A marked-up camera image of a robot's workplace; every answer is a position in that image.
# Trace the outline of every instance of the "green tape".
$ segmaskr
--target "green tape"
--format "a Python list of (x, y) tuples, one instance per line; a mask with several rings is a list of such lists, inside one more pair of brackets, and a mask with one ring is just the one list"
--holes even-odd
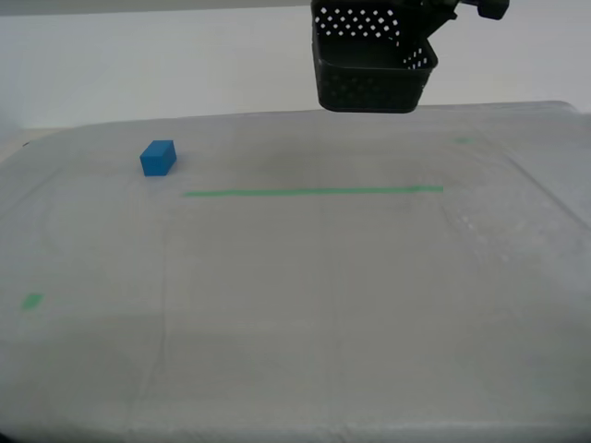
[(42, 293), (30, 293), (22, 302), (22, 310), (31, 311), (43, 301), (43, 298), (44, 295)]
[(312, 189), (226, 189), (224, 191), (191, 191), (183, 197), (298, 197), (353, 194), (418, 194), (443, 192), (443, 186), (408, 187), (322, 187)]

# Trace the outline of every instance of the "blue block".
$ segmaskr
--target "blue block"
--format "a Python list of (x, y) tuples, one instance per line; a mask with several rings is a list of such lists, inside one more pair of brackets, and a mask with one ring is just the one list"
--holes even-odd
[(176, 162), (175, 143), (172, 140), (155, 140), (139, 156), (144, 175), (167, 175)]

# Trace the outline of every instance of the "black plastic basket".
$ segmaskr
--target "black plastic basket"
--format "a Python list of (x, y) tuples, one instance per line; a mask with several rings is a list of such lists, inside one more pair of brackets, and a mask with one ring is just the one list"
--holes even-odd
[(410, 113), (438, 59), (416, 8), (400, 0), (314, 0), (320, 104), (331, 111)]

